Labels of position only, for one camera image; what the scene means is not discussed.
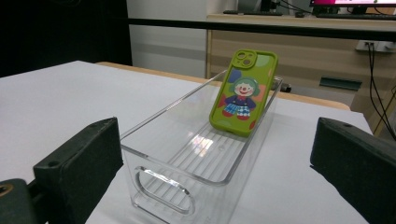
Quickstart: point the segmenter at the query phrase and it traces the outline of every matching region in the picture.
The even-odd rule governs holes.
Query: black foam pad
[[[395,142],[320,118],[310,161],[368,222],[395,223]]]
[[[117,119],[95,122],[35,167],[49,223],[85,223],[123,165]]]

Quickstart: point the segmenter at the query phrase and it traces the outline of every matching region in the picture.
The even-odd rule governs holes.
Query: smartphone
[[[240,49],[232,57],[210,112],[210,124],[249,136],[265,108],[277,68],[273,52]]]

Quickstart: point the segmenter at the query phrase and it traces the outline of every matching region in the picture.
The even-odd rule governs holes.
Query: clown
[[[241,120],[250,118],[250,110],[256,107],[250,97],[257,96],[260,93],[257,81],[249,77],[240,77],[230,87],[230,91],[234,92],[235,95],[225,99],[227,106],[222,114],[225,117],[231,117],[236,113],[236,116]]]

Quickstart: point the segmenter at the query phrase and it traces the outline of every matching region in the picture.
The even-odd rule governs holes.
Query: power outlet
[[[356,50],[365,50],[368,51],[369,50],[369,44],[374,44],[374,50],[376,50],[376,48],[378,47],[379,41],[373,41],[373,40],[360,40],[358,42],[358,46],[356,46]]]
[[[396,52],[396,42],[380,41],[376,47],[376,51],[385,53],[395,53]]]

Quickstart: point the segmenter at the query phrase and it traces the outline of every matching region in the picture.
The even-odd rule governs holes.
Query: wooden desk
[[[178,78],[178,79],[188,80],[188,81],[193,81],[193,82],[199,82],[199,83],[204,83],[207,81],[207,79],[204,79],[204,78],[182,76],[179,74],[166,73],[166,72],[161,72],[161,71],[156,71],[156,70],[151,70],[151,69],[146,69],[146,68],[139,68],[139,67],[133,67],[133,66],[129,66],[129,65],[117,64],[117,63],[101,62],[98,64],[109,66],[109,67],[115,67],[115,68],[119,68],[119,69],[130,70],[130,71],[149,73],[152,75],[157,75],[157,76],[162,76],[162,77],[173,77],[173,78]],[[319,98],[296,95],[296,94],[285,93],[285,92],[279,92],[277,94],[277,96],[282,99],[293,100],[293,101],[298,101],[298,102],[303,102],[303,103],[309,103],[309,104],[313,104],[313,105],[324,105],[324,106],[329,106],[329,107],[338,108],[338,109],[350,110],[349,106],[339,103],[339,102],[335,102],[335,101],[323,100],[323,99],[319,99]]]

